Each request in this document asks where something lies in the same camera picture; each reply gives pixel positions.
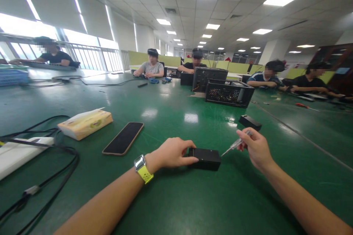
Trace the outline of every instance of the green table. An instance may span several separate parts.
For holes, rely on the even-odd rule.
[[[30,74],[32,78],[44,78],[91,75],[92,72],[31,70]],[[85,82],[120,83],[129,79],[132,79],[130,74],[101,75],[87,78]],[[353,224],[352,171],[310,142],[337,158],[346,158],[348,164],[347,161],[352,160],[351,152],[347,153],[348,147],[352,146],[352,136],[349,135],[352,126],[345,130],[333,129],[331,122],[338,125],[340,115],[342,119],[349,120],[351,114],[344,113],[344,116],[340,113],[336,117],[330,111],[339,111],[327,109],[325,113],[322,111],[321,115],[316,115],[314,111],[311,113],[293,106],[297,99],[289,95],[265,94],[262,91],[255,91],[253,96],[259,105],[250,103],[247,109],[235,108],[190,97],[193,95],[190,88],[180,86],[178,79],[167,84],[148,84],[137,88],[143,82],[98,87],[74,81],[57,87],[1,89],[2,114],[3,120],[6,120],[1,124],[2,135],[23,130],[54,115],[73,116],[100,107],[111,112],[114,120],[81,141],[62,137],[66,145],[78,150],[81,161],[51,208],[32,230],[33,234],[53,233],[90,198],[131,168],[136,157],[158,148],[168,137],[190,139],[198,148],[223,153],[238,138],[236,129],[244,128],[238,124],[244,114],[263,124],[261,133],[267,138],[276,162],[325,206],[350,225]],[[325,109],[323,103],[315,102],[315,108],[318,108],[317,105]],[[291,118],[284,121],[310,141],[270,113],[282,119],[290,114]],[[325,124],[324,114],[334,120]],[[55,120],[47,128],[61,121]],[[123,157],[102,155],[104,147],[128,122],[145,124],[128,153]],[[322,137],[328,135],[332,135],[332,139],[325,142]],[[344,140],[347,140],[346,146],[336,144],[332,148],[333,142],[341,143]],[[23,190],[40,183],[70,159],[65,153],[48,150],[3,179],[0,182],[0,212],[17,201]],[[18,232],[47,202],[62,178],[54,180],[31,198],[21,212],[13,214],[0,225],[1,234]],[[137,196],[115,233],[301,234],[304,230],[266,179],[252,166],[247,153],[233,151],[222,158],[217,172],[188,168],[157,172],[153,181]]]

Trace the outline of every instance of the black t-shirt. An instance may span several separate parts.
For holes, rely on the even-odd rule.
[[[183,65],[185,68],[188,68],[190,70],[194,69],[194,64],[192,62],[187,62]],[[206,64],[200,64],[198,67],[207,67]]]
[[[74,66],[73,65],[73,59],[68,55],[67,53],[63,51],[58,51],[58,53],[53,56],[51,53],[43,53],[40,58],[45,59],[46,61],[49,61],[51,64],[56,64],[56,63],[61,63],[61,60],[65,59],[70,61],[69,66]]]
[[[328,89],[327,85],[321,79],[314,78],[311,82],[309,82],[305,75],[295,78],[293,80],[293,85],[298,87],[325,87]]]

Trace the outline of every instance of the black box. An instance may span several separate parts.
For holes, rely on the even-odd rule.
[[[206,102],[247,108],[255,88],[234,80],[208,79]]]
[[[243,115],[239,119],[239,123],[244,127],[252,127],[254,130],[260,131],[262,124],[255,121],[253,118],[248,115]]]
[[[208,79],[225,80],[228,71],[218,68],[195,67],[192,90],[194,92],[205,92]]]
[[[189,148],[189,157],[199,159],[199,162],[190,165],[190,168],[218,171],[221,165],[220,154],[215,150]]]
[[[192,86],[194,75],[191,73],[180,74],[180,85]]]

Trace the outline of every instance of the gray t-shirt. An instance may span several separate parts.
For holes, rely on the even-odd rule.
[[[159,73],[160,71],[164,72],[163,64],[157,62],[154,66],[151,66],[150,62],[144,62],[141,65],[144,73]]]

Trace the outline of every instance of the power strip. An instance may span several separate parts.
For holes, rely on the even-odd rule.
[[[17,138],[16,140],[54,144],[52,137],[34,137],[29,140]],[[0,148],[0,181],[46,149],[46,147],[7,142]]]

